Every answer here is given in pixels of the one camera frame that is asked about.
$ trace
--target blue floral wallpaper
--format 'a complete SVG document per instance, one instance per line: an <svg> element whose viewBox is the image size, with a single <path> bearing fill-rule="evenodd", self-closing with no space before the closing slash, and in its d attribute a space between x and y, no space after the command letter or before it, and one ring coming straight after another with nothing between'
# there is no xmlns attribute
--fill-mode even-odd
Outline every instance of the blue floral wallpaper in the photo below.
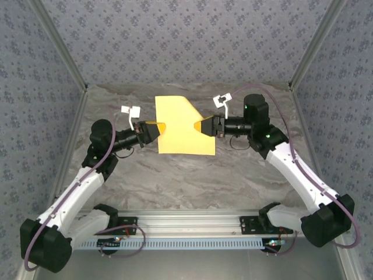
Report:
<svg viewBox="0 0 373 280"><path fill-rule="evenodd" d="M348 1L297 89L327 183L356 202L373 279L373 2Z"/></svg>
<svg viewBox="0 0 373 280"><path fill-rule="evenodd" d="M42 0L86 83L289 81L330 0Z"/></svg>
<svg viewBox="0 0 373 280"><path fill-rule="evenodd" d="M19 268L20 224L46 207L79 98L28 2L1 1L1 280Z"/></svg>

